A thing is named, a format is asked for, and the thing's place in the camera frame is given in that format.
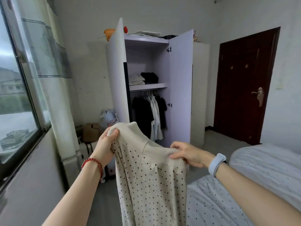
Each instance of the door handle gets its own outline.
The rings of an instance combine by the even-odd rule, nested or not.
[[[263,91],[263,88],[262,88],[262,87],[259,87],[258,92],[254,92],[254,91],[253,91],[251,94],[253,94],[253,93],[257,94],[257,100],[259,101],[259,107],[261,107],[262,104],[263,104],[263,99],[264,99],[264,91]]]

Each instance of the hand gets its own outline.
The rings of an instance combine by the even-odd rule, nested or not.
[[[107,128],[104,133],[99,137],[95,150],[91,158],[98,160],[104,168],[114,157],[111,151],[112,141],[118,137],[119,130],[115,129],[112,135],[107,136],[111,127]]]
[[[187,163],[194,167],[208,168],[215,155],[210,152],[199,149],[191,144],[175,141],[171,144],[170,148],[180,149],[169,157],[171,159],[184,158]]]

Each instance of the sheer curtain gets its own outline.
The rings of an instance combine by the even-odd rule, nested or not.
[[[82,163],[73,121],[80,113],[58,18],[52,0],[17,0],[17,5],[34,62],[29,64],[32,77],[45,97],[71,186]]]

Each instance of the glass pane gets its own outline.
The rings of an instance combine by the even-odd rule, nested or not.
[[[0,161],[37,130],[32,107],[0,12]]]

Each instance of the red beaded bracelet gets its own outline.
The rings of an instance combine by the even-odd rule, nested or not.
[[[96,162],[96,163],[97,163],[97,165],[98,165],[98,167],[99,167],[99,171],[100,171],[100,182],[101,182],[101,183],[104,183],[105,180],[102,178],[102,176],[103,176],[102,165],[101,165],[101,163],[100,163],[98,160],[96,160],[95,158],[89,158],[89,159],[86,159],[86,160],[82,163],[82,169],[84,168],[84,165],[86,164],[86,162],[89,162],[89,161],[93,161],[93,162]]]

